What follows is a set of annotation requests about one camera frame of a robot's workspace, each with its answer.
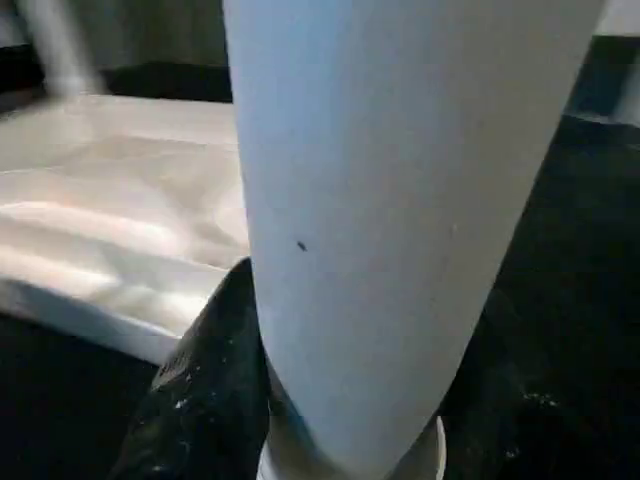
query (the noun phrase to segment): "dark floor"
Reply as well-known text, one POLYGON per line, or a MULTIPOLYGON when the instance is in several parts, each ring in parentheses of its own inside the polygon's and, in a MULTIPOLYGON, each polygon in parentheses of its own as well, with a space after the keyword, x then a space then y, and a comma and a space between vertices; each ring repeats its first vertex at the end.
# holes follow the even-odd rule
POLYGON ((0 478, 105 478, 155 370, 0 318, 0 478))
POLYGON ((637 478, 640 130, 565 118, 445 403, 448 478, 637 478))
MULTIPOLYGON (((565 118, 443 405, 446 479, 637 478, 640 131, 565 118)), ((0 465, 103 478, 154 368, 0 319, 0 465)))

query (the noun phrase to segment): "white plastic tray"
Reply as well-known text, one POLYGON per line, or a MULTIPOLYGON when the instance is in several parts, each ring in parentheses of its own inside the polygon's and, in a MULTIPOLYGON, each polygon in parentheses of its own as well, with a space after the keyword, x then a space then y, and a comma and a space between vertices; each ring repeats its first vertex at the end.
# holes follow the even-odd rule
POLYGON ((90 95, 2 119, 0 305, 161 363, 249 251, 232 108, 90 95))

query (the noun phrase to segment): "white tube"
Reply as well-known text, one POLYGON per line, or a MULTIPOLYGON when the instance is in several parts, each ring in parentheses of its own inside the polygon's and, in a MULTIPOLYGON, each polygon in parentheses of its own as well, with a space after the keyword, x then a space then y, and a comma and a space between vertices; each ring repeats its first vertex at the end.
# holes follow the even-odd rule
POLYGON ((53 95, 68 97, 103 90, 64 1, 19 0, 18 7, 31 29, 46 86, 53 95))
POLYGON ((448 389, 600 3, 226 2, 267 355, 351 478, 448 389))

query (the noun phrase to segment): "black object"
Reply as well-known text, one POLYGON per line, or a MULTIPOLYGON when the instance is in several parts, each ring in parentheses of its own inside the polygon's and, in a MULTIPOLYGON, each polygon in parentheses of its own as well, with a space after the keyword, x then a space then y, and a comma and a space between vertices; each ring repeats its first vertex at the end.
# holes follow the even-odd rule
POLYGON ((255 480, 268 392, 247 259, 159 370, 110 478, 255 480))

